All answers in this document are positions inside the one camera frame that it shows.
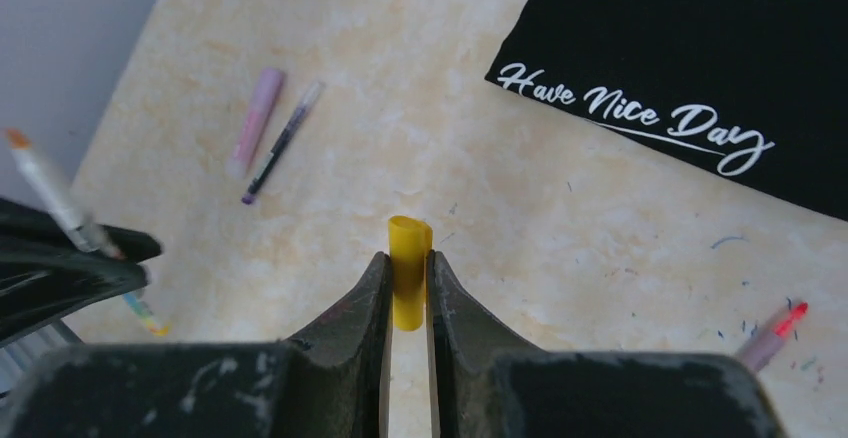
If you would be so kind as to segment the white yellow marker pen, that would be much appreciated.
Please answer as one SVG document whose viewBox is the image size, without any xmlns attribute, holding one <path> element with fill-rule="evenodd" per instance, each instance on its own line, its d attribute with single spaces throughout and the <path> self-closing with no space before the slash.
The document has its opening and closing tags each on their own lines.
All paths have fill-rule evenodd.
<svg viewBox="0 0 848 438">
<path fill-rule="evenodd" d="M 97 223 L 89 210 L 77 200 L 65 174 L 53 160 L 36 149 L 29 138 L 17 129 L 7 128 L 8 148 L 17 168 L 46 206 L 47 213 L 81 252 L 99 252 L 116 260 L 127 261 L 130 251 L 138 261 L 162 252 L 161 245 L 151 236 L 132 230 L 110 228 Z"/>
</svg>

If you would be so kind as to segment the yellow pen cap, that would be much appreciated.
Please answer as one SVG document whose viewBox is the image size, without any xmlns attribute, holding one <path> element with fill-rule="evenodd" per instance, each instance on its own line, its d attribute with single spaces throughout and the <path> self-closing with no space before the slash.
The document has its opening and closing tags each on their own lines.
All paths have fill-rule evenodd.
<svg viewBox="0 0 848 438">
<path fill-rule="evenodd" d="M 424 321 L 425 267 L 432 236 L 424 221 L 402 215 L 388 220 L 393 323 L 401 331 L 415 331 Z"/>
</svg>

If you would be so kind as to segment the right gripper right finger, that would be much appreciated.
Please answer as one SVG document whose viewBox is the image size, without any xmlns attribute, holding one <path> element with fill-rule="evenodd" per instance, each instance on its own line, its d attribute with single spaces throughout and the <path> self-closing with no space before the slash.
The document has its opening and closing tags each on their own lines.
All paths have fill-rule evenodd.
<svg viewBox="0 0 848 438">
<path fill-rule="evenodd" d="M 705 353 L 547 351 L 426 261 L 432 432 L 437 437 L 781 437 L 758 379 Z"/>
</svg>

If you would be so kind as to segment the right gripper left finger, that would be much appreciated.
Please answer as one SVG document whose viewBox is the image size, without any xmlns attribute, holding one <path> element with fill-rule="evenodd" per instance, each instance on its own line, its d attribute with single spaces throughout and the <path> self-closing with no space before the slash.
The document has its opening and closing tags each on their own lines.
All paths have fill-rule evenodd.
<svg viewBox="0 0 848 438">
<path fill-rule="evenodd" d="M 392 269 L 269 342 L 73 345 L 41 358 L 1 409 L 5 437 L 383 437 Z"/>
</svg>

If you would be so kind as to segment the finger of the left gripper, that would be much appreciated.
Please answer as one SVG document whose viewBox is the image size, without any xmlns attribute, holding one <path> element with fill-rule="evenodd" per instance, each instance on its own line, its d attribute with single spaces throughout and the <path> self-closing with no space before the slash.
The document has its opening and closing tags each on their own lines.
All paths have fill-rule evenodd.
<svg viewBox="0 0 848 438">
<path fill-rule="evenodd" d="M 49 214 L 1 200 L 1 345 L 99 301 L 148 284 L 141 263 L 162 253 L 152 236 L 106 226 L 125 260 L 78 250 Z"/>
</svg>

